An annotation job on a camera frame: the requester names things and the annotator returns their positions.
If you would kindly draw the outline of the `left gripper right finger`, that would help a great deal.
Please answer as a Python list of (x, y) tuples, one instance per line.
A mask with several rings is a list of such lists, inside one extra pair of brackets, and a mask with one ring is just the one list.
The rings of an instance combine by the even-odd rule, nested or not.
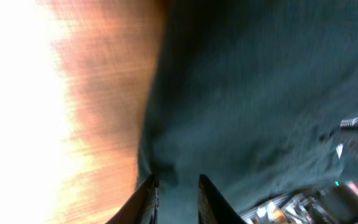
[(199, 224), (245, 224), (205, 174), (198, 182)]

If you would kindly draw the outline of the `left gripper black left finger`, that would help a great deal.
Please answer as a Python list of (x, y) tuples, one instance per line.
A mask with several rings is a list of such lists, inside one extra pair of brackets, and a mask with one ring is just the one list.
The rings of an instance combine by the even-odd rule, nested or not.
[(106, 224), (157, 224), (158, 187), (155, 176), (148, 176)]

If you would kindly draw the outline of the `black shorts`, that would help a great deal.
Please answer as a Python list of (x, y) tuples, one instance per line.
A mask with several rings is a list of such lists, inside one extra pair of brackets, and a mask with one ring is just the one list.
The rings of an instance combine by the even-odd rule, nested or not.
[(207, 175), (240, 212), (333, 182), (358, 115), (358, 1), (173, 1), (139, 147), (159, 223), (198, 221)]

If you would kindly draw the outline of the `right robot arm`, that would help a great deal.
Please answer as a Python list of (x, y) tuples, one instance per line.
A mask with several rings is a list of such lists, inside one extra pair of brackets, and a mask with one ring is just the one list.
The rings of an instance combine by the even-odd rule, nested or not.
[(341, 121), (333, 143), (342, 172), (312, 207), (325, 223), (358, 223), (358, 117)]

